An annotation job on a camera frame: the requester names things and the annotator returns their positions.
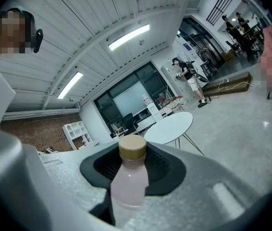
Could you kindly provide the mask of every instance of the round white table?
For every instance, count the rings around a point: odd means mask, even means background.
[[[191,138],[186,134],[186,131],[192,125],[192,122],[193,115],[189,112],[179,112],[170,115],[153,125],[146,132],[145,140],[159,144],[168,144],[174,141],[176,146],[176,139],[178,139],[180,149],[180,137],[183,136],[202,155],[204,155],[202,151],[196,146],[196,144],[191,140]]]

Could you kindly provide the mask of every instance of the white wall cabinet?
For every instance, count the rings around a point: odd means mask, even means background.
[[[77,148],[75,147],[73,140],[76,138],[82,137],[84,146],[96,145],[99,143],[99,141],[94,141],[91,138],[82,121],[65,124],[62,127],[62,129],[64,131],[65,136],[67,137],[69,144],[75,151],[77,150]]]

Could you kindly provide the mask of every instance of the plastic bottle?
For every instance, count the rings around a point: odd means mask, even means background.
[[[145,94],[142,95],[142,100],[144,101],[145,105],[148,105],[149,103],[152,103],[152,99],[146,96]]]
[[[149,185],[145,167],[147,143],[139,135],[127,135],[119,140],[122,165],[111,183],[111,197],[120,207],[134,210],[145,199]]]

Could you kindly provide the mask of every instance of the metal railing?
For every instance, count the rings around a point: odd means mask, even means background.
[[[215,25],[217,20],[221,17],[221,15],[224,13],[224,11],[227,9],[231,2],[232,0],[217,0],[214,8],[207,17],[207,21],[210,22],[212,25]]]

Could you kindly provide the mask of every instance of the fluorescent light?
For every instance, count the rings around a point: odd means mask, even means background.
[[[125,42],[129,41],[130,39],[138,36],[139,34],[142,34],[144,32],[149,31],[150,25],[143,26],[139,29],[136,29],[133,32],[130,32],[129,34],[124,35],[122,38],[119,38],[114,43],[109,45],[109,48],[113,51],[114,49],[118,48],[120,45],[124,44]]]
[[[58,99],[63,99],[68,91],[75,85],[75,83],[83,76],[83,74],[77,72],[76,75],[69,81],[62,92],[59,94]]]

